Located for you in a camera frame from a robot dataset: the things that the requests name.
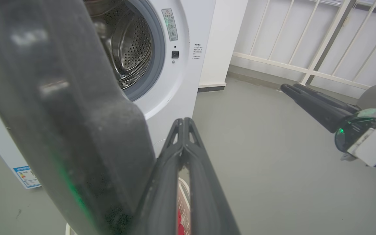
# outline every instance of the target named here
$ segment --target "laundry basket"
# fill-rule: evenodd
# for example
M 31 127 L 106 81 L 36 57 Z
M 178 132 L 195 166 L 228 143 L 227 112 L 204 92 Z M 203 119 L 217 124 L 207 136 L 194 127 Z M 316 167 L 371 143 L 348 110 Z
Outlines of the laundry basket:
M 181 212 L 181 224 L 184 226 L 185 235 L 191 235 L 191 213 L 189 205 L 189 186 L 185 180 L 178 178 L 178 209 Z M 77 235 L 66 223 L 65 235 Z

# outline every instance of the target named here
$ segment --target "warning label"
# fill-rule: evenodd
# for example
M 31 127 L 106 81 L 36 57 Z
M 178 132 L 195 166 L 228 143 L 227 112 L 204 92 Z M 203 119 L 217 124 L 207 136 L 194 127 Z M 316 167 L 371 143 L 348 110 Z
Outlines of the warning label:
M 192 59 L 200 59 L 202 55 L 203 55 L 203 47 L 201 46 L 201 43 L 195 43 L 194 52 L 192 54 Z
M 30 170 L 28 165 L 14 168 L 14 171 L 27 188 L 40 186 L 40 182 L 37 180 L 36 176 L 34 175 L 33 171 Z
M 167 33 L 170 41 L 178 40 L 178 32 L 176 31 L 175 19 L 173 18 L 172 9 L 162 10 L 164 22 L 166 24 Z

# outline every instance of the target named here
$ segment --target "gray floor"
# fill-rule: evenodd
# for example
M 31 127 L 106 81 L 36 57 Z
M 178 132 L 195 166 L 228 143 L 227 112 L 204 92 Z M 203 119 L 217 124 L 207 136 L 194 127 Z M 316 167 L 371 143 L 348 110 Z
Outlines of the gray floor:
M 228 78 L 198 94 L 194 121 L 243 235 L 376 234 L 376 169 L 341 162 L 333 135 L 282 92 Z M 0 234 L 65 224 L 0 158 Z

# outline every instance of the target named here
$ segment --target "white washing machine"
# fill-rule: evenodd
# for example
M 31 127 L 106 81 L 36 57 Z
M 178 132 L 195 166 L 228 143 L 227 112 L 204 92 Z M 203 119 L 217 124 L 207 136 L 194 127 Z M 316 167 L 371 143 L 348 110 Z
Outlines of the white washing machine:
M 144 113 L 155 153 L 158 154 L 173 121 L 192 117 L 215 0 L 129 0 L 125 4 L 131 13 L 137 12 L 129 27 L 139 24 L 143 30 L 136 30 L 134 35 L 142 35 L 133 38 L 134 43 L 126 44 L 124 40 L 129 38 L 119 37 L 122 45 L 118 47 L 122 52 L 118 54 L 122 56 L 124 53 L 124 57 L 131 59 L 129 62 L 124 58 L 124 63 L 122 59 L 119 63 L 115 61 L 113 67 L 117 75 L 120 73 L 118 67 L 126 68 L 128 64 L 125 63 L 138 62 L 139 57 L 143 60 L 143 56 L 150 56 L 145 67 L 138 64 L 140 69 L 145 69 L 140 79 L 129 85 L 124 82 L 123 87 L 128 98 Z M 131 36 L 133 31 L 134 28 L 128 29 Z M 116 42 L 115 36 L 117 34 L 112 36 L 112 44 Z M 151 54 L 146 52 L 140 55 L 141 50 L 148 47 L 148 44 L 137 43 L 143 37 L 151 39 Z M 130 69 L 132 66 L 136 67 L 136 63 L 130 64 Z
M 84 2 L 118 84 L 145 115 L 158 155 L 173 121 L 193 114 L 215 0 Z M 1 118 L 0 155 L 25 188 L 40 186 Z

